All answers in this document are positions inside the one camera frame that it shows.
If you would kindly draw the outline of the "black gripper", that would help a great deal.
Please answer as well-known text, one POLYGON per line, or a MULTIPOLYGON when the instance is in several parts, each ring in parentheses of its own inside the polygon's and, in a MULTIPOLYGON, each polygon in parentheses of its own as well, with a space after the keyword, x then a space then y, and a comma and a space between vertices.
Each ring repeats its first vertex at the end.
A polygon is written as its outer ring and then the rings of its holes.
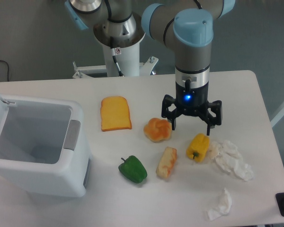
POLYGON ((211 129, 216 125, 222 124, 222 101, 207 101, 208 85, 192 88, 189 93, 185 88, 176 83, 176 98, 165 95, 162 101, 161 117, 166 118, 171 123, 172 130, 176 128, 176 118, 183 114, 183 110, 199 108, 199 117, 207 124, 206 135, 210 135, 211 129), (174 105, 176 108, 170 111, 169 108, 174 105))

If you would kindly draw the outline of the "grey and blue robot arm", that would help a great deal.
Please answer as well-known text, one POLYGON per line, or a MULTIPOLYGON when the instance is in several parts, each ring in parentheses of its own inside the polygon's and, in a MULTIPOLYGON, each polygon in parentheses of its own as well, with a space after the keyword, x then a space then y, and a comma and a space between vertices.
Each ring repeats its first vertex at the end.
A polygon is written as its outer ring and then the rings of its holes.
POLYGON ((161 115, 172 125, 181 115, 199 117, 212 129, 222 123, 222 102, 208 101, 213 21, 233 0, 180 0, 151 4, 136 14, 129 0, 68 0, 65 7, 81 30, 92 29, 102 45, 108 77, 139 76, 140 42, 149 36, 175 55, 176 95, 165 95, 161 115))

